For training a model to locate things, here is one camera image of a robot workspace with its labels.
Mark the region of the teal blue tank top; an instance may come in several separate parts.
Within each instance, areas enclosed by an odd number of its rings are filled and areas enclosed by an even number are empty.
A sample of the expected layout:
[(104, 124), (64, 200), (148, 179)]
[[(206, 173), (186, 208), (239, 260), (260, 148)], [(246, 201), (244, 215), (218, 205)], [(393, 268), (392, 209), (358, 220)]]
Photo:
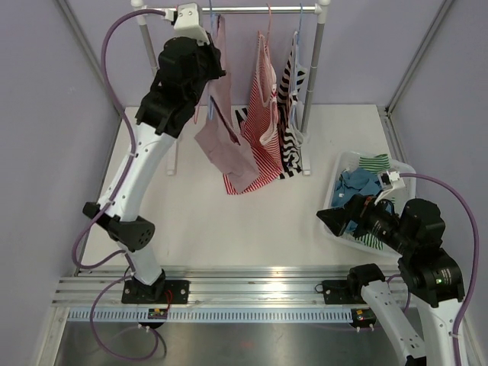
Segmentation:
[(368, 244), (371, 237), (385, 244), (394, 242), (399, 219), (394, 201), (386, 193), (381, 178), (358, 168), (342, 172), (335, 184), (331, 207), (316, 215), (335, 236), (351, 233)]

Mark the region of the mauve pink tank top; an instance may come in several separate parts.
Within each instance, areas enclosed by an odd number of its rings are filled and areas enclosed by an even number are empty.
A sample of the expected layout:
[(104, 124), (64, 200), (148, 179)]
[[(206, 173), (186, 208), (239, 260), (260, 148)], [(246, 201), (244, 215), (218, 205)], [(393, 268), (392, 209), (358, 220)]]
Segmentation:
[(226, 56), (226, 24), (216, 18), (214, 44), (221, 52), (221, 66), (226, 75), (209, 82), (209, 109), (205, 125), (195, 140), (209, 161), (223, 173), (228, 194), (241, 194), (259, 176), (249, 142), (234, 127), (231, 105), (231, 72)]

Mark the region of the green striped tank top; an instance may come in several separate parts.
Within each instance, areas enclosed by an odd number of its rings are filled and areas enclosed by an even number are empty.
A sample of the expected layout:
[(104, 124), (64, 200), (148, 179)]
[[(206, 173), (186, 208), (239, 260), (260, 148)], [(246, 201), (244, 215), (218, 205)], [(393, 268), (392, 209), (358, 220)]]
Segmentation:
[(390, 168), (386, 154), (360, 156), (356, 169), (343, 170), (335, 182), (331, 207), (343, 207), (354, 195), (377, 196), (381, 191), (377, 174)]

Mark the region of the red striped tank top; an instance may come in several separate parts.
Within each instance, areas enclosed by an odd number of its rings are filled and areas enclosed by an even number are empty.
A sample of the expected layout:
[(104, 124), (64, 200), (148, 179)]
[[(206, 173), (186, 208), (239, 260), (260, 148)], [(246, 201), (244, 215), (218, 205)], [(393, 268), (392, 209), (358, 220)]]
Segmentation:
[(241, 124), (241, 135), (251, 146), (258, 166), (258, 177), (244, 190), (245, 193), (272, 183), (283, 171), (278, 133), (277, 94), (277, 78), (271, 64), (268, 38), (259, 33), (248, 113)]

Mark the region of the pink wire hanger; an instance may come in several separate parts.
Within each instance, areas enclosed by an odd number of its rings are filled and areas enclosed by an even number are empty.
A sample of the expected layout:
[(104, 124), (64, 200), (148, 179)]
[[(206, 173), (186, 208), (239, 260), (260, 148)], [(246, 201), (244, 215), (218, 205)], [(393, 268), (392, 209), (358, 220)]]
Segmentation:
[(193, 117), (193, 121), (194, 121), (194, 124), (197, 124), (197, 121), (198, 121), (198, 116), (199, 116), (199, 111), (200, 111), (200, 102), (197, 104), (196, 108), (195, 108), (195, 113), (194, 113), (194, 117)]
[(271, 52), (271, 31), (273, 11), (267, 3), (265, 13), (268, 18), (267, 27), (257, 33), (257, 53), (255, 60), (255, 74), (252, 82), (252, 92), (249, 106), (252, 109), (254, 126), (261, 132), (273, 131), (278, 123), (278, 77), (275, 71)]

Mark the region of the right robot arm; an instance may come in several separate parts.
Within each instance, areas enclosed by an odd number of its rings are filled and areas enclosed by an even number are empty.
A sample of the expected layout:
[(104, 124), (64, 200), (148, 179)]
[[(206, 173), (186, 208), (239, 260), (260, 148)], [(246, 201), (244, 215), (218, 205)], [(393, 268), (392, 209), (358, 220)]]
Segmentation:
[(345, 290), (372, 310), (401, 365), (459, 365), (465, 352), (455, 345), (455, 318), (464, 300), (464, 283), (456, 261), (441, 247), (445, 222), (438, 206), (413, 198), (396, 214), (388, 200), (356, 194), (343, 207), (319, 210), (317, 217), (335, 236), (354, 222), (355, 236), (371, 234), (399, 254), (400, 276), (419, 311), (422, 335), (393, 304), (383, 272), (376, 264), (350, 269)]

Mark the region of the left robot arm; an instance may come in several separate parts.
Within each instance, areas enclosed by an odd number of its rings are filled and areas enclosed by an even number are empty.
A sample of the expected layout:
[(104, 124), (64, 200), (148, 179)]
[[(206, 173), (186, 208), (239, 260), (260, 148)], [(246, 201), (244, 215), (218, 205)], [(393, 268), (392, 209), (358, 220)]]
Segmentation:
[(140, 102), (127, 155), (131, 167), (119, 169), (122, 185), (112, 182), (105, 195), (88, 202), (83, 213), (93, 219), (122, 248), (135, 269), (124, 286), (123, 303), (166, 303), (171, 290), (186, 289), (165, 281), (150, 241), (156, 227), (139, 215), (140, 206), (160, 161), (193, 117), (206, 84), (225, 76), (221, 52), (211, 39), (168, 40), (158, 56), (159, 70)]

